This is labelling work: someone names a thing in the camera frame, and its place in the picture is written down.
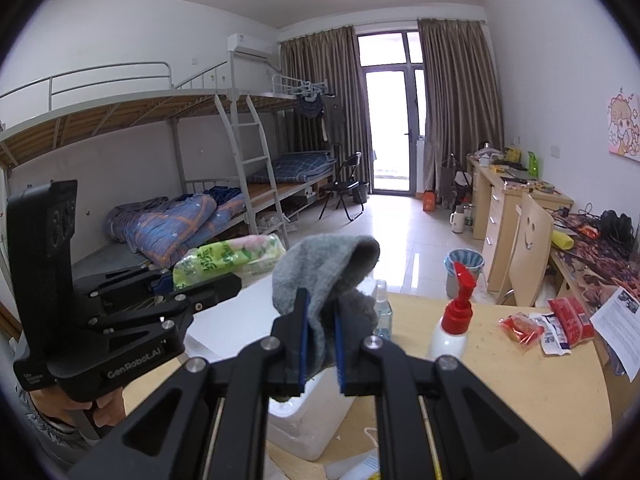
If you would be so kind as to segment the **green tissue pack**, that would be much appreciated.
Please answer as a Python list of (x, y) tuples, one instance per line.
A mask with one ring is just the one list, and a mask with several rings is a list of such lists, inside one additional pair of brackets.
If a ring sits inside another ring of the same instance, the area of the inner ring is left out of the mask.
[(244, 286), (269, 274), (285, 255), (277, 234), (247, 235), (190, 249), (172, 269), (175, 289), (232, 273)]

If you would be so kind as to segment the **grey fuzzy sock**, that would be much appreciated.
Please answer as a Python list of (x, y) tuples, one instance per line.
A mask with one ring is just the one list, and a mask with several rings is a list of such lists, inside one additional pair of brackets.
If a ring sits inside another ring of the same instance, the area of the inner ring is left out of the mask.
[(380, 244), (370, 235), (320, 234), (294, 245), (274, 268), (272, 304), (280, 315), (294, 310), (299, 289), (308, 292), (307, 377), (335, 364), (330, 313), (335, 301), (365, 318), (369, 330), (378, 325), (375, 300), (360, 292), (358, 285), (374, 269), (380, 252)]

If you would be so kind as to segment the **blue plaid quilt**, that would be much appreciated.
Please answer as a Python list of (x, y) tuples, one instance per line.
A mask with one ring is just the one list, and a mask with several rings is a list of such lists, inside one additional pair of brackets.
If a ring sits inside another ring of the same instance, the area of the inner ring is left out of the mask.
[(118, 205), (106, 216), (104, 231), (156, 266), (170, 268), (189, 250), (229, 229), (244, 211), (239, 188), (214, 186), (175, 198), (160, 196)]

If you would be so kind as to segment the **white foam box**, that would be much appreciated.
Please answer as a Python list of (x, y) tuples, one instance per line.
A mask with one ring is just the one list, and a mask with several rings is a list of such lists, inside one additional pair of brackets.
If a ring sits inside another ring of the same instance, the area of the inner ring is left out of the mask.
[(196, 315), (186, 353), (209, 360), (218, 387), (220, 419), (213, 450), (216, 474), (254, 474), (272, 443), (302, 460), (316, 460), (345, 419), (352, 400), (338, 391), (335, 370), (307, 377), (301, 396), (270, 396), (270, 365), (280, 341), (270, 278)]

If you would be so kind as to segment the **blue spray bottle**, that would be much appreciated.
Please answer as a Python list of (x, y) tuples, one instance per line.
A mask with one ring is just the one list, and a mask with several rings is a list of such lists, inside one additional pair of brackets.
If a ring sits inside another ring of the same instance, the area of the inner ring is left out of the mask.
[(393, 309), (388, 299), (386, 281), (376, 281), (374, 299), (374, 310), (378, 318), (374, 333), (378, 337), (391, 340), (393, 331)]

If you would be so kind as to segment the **red pump lotion bottle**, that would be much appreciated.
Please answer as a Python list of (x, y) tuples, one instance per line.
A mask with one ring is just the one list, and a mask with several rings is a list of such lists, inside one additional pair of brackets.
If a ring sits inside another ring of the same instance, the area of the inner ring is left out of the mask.
[(446, 305), (434, 328), (426, 354), (430, 361), (436, 361), (441, 356), (461, 359), (468, 344), (468, 330), (473, 316), (471, 297), (476, 279), (460, 262), (454, 263), (454, 272), (459, 286), (457, 296)]

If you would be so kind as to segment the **metal bunk bed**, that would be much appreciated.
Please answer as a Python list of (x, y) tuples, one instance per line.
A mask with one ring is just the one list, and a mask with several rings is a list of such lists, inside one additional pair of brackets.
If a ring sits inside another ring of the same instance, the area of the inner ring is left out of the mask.
[(329, 180), (267, 171), (285, 155), (283, 124), (320, 84), (286, 78), (242, 54), (175, 80), (162, 61), (78, 68), (3, 92), (1, 194), (51, 181), (78, 184), (72, 259), (92, 266), (130, 252), (106, 230), (120, 205), (238, 188), (225, 233), (283, 229), (284, 202), (311, 203)]

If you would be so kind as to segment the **red snack packet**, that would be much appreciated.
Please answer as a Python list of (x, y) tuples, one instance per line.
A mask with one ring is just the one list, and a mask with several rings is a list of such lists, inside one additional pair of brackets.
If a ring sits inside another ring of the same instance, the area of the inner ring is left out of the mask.
[(544, 336), (544, 329), (522, 312), (500, 318), (498, 325), (503, 333), (522, 349), (538, 344), (540, 338)]

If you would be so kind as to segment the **white thermos kettle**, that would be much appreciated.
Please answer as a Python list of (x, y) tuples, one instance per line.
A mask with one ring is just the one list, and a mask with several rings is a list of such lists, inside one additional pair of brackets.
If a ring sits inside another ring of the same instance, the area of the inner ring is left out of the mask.
[(462, 234), (465, 228), (465, 212), (462, 204), (454, 207), (449, 217), (450, 229), (454, 234)]

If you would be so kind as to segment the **black folding chair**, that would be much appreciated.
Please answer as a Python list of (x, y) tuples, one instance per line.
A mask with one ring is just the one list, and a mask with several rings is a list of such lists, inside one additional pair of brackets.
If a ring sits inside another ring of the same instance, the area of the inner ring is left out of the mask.
[(360, 166), (361, 159), (361, 152), (355, 152), (348, 156), (341, 164), (340, 168), (338, 168), (337, 177), (332, 182), (326, 183), (319, 188), (324, 199), (323, 207), (319, 214), (319, 220), (322, 219), (324, 212), (326, 211), (326, 206), (329, 205), (329, 200), (333, 195), (337, 197), (336, 208), (339, 206), (343, 207), (345, 216), (349, 222), (353, 222), (364, 213), (364, 205), (360, 204), (360, 213), (356, 214), (355, 217), (352, 217), (345, 202), (345, 196), (347, 194), (352, 194), (352, 192), (358, 191), (360, 188), (361, 183), (356, 178), (356, 172)]

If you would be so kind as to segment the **white red wrapper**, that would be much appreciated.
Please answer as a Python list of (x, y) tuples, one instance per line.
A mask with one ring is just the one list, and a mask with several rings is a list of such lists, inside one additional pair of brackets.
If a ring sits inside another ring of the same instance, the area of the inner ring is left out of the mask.
[(555, 314), (531, 313), (529, 318), (544, 331), (540, 336), (540, 346), (545, 356), (568, 356), (572, 353), (566, 333)]

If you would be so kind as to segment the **wooden smiley chair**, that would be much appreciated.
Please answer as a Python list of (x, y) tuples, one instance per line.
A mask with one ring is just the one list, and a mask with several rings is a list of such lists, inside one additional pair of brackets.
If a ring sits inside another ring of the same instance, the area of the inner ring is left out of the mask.
[(498, 304), (524, 308), (536, 304), (547, 271), (553, 225), (552, 215), (532, 196), (522, 197), (520, 220)]

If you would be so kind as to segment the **wooden desk with drawers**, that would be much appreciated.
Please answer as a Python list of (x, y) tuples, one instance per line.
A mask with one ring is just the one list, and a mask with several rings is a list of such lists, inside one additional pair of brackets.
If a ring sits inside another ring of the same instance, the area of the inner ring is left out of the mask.
[(522, 196), (532, 194), (536, 202), (549, 210), (570, 208), (574, 200), (554, 191), (529, 191), (521, 185), (504, 183), (500, 174), (469, 155), (468, 169), (473, 176), (472, 205), (474, 206), (473, 237), (483, 242), (484, 275), (488, 292), (498, 292), (509, 267), (513, 239), (518, 227), (516, 207)]

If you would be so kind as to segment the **large red snack bag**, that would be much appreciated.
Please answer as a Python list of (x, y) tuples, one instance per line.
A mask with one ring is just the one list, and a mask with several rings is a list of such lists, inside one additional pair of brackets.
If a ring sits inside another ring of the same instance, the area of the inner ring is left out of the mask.
[(549, 300), (548, 304), (551, 312), (558, 318), (571, 349), (594, 338), (596, 331), (578, 299), (556, 298)]

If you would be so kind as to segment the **white air conditioner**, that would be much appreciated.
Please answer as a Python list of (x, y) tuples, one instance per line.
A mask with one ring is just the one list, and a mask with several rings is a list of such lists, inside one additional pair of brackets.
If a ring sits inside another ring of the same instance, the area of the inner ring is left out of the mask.
[(229, 52), (256, 56), (256, 58), (269, 58), (274, 51), (273, 44), (270, 42), (239, 32), (227, 38), (227, 47)]

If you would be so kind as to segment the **white paper sheet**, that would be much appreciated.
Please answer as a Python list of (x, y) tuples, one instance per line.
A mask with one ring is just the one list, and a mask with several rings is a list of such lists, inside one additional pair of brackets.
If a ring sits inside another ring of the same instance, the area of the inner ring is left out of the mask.
[(619, 287), (591, 317), (591, 323), (633, 382), (639, 373), (639, 301)]

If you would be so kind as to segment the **right brown curtain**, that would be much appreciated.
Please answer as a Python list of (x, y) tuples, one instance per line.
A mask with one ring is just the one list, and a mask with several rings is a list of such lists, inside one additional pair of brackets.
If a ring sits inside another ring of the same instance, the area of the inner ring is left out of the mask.
[(465, 159), (488, 142), (504, 148), (504, 125), (495, 63), (483, 24), (422, 18), (418, 32), (426, 92), (423, 180), (442, 189), (450, 155)]

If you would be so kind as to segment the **brown curtain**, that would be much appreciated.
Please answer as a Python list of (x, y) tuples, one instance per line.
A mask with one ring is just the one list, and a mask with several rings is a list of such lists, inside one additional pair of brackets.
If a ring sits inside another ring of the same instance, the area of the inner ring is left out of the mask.
[(488, 142), (504, 148), (504, 125), (495, 63), (483, 24), (422, 18), (418, 32), (426, 92), (423, 180), (442, 189), (450, 155), (465, 159)]
[(327, 151), (338, 164), (359, 152), (356, 179), (370, 185), (372, 138), (355, 29), (345, 26), (286, 40), (280, 55), (289, 84), (309, 82), (319, 88), (298, 96), (294, 108), (280, 119), (286, 149)]

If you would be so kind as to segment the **left brown curtain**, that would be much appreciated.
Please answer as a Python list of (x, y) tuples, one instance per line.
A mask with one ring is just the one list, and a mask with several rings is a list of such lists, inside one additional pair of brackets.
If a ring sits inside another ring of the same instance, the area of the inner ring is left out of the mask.
[(327, 151), (338, 164), (359, 152), (356, 179), (370, 185), (372, 138), (355, 29), (345, 26), (286, 40), (280, 55), (289, 84), (309, 82), (319, 88), (298, 96), (294, 108), (280, 119), (286, 149)]

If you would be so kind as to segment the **black headphones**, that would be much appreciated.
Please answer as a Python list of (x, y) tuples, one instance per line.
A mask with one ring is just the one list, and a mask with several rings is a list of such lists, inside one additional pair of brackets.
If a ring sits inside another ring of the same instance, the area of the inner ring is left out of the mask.
[(634, 244), (632, 221), (626, 214), (618, 214), (615, 210), (605, 210), (599, 220), (600, 237), (622, 247)]

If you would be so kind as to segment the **glass balcony door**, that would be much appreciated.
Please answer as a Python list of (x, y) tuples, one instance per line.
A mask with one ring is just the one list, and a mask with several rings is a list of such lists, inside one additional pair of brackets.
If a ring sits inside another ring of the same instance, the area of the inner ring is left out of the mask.
[(416, 194), (419, 141), (426, 118), (419, 33), (396, 30), (361, 35), (358, 44), (369, 107), (373, 189), (383, 194)]

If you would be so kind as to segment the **cartoon wall picture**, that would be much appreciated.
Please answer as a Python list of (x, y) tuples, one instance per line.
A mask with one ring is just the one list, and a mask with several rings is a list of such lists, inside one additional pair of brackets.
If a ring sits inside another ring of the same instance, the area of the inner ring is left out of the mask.
[(640, 153), (639, 97), (623, 88), (608, 103), (608, 151), (638, 162)]

